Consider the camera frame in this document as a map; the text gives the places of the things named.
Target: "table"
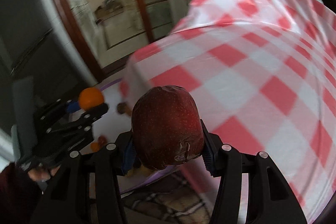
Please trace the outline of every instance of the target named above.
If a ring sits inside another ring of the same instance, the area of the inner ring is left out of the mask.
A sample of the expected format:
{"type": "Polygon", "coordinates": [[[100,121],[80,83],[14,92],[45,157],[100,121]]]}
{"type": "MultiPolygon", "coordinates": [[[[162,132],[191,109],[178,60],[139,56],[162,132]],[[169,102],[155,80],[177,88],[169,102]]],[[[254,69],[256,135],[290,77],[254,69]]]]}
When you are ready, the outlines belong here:
{"type": "MultiPolygon", "coordinates": [[[[186,88],[209,132],[269,153],[312,223],[336,190],[335,40],[336,15],[317,0],[192,0],[130,57],[120,91],[132,108],[153,86],[186,88]]],[[[202,158],[180,168],[213,207],[219,179],[202,158]]],[[[246,203],[244,177],[241,222],[246,203]]]]}

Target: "silver screw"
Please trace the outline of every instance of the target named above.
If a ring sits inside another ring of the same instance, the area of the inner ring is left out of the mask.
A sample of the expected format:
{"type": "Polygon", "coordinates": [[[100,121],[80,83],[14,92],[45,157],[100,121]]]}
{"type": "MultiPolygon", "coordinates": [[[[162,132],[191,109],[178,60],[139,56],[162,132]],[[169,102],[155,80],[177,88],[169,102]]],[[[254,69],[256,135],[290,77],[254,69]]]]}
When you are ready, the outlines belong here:
{"type": "Polygon", "coordinates": [[[70,157],[71,157],[71,158],[76,158],[78,155],[79,155],[78,151],[72,151],[72,152],[70,153],[70,157]]]}
{"type": "Polygon", "coordinates": [[[265,159],[268,157],[268,154],[265,151],[261,151],[259,152],[259,156],[265,159]]]}
{"type": "Polygon", "coordinates": [[[114,150],[117,146],[114,144],[114,143],[109,143],[107,146],[106,146],[106,149],[107,150],[114,150]]]}
{"type": "Polygon", "coordinates": [[[230,151],[231,150],[231,146],[230,145],[228,145],[228,144],[223,144],[222,145],[222,149],[224,150],[224,151],[230,151]]]}

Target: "checkered tablecloth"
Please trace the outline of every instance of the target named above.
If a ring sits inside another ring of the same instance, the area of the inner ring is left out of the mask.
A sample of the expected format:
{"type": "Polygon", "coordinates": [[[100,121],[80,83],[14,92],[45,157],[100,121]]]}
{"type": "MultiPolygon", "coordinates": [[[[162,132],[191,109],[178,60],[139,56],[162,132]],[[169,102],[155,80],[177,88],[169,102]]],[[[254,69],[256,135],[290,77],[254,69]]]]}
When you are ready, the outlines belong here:
{"type": "MultiPolygon", "coordinates": [[[[130,107],[153,86],[186,88],[209,132],[270,154],[312,223],[336,189],[335,40],[336,15],[317,0],[192,0],[130,57],[120,88],[130,107]]],[[[213,206],[219,179],[202,159],[181,170],[213,206]]]]}

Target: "maroon sleeve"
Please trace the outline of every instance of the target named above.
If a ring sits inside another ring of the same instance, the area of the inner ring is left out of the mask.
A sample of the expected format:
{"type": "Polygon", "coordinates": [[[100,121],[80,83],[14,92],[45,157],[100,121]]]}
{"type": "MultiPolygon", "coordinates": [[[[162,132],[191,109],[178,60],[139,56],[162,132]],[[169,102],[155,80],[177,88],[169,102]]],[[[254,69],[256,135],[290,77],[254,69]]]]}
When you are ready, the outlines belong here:
{"type": "Polygon", "coordinates": [[[41,198],[38,185],[14,163],[0,173],[0,223],[25,224],[41,198]]]}

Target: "red apple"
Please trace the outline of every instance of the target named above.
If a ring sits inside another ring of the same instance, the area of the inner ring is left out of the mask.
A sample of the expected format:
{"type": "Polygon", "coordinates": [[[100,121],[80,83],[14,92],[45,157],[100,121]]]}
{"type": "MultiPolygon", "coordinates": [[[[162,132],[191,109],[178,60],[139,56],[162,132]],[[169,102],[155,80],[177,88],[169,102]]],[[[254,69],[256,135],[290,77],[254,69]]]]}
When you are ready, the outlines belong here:
{"type": "Polygon", "coordinates": [[[198,157],[204,146],[195,101],[179,86],[157,86],[135,104],[132,111],[135,150],[152,170],[180,165],[198,157]]]}

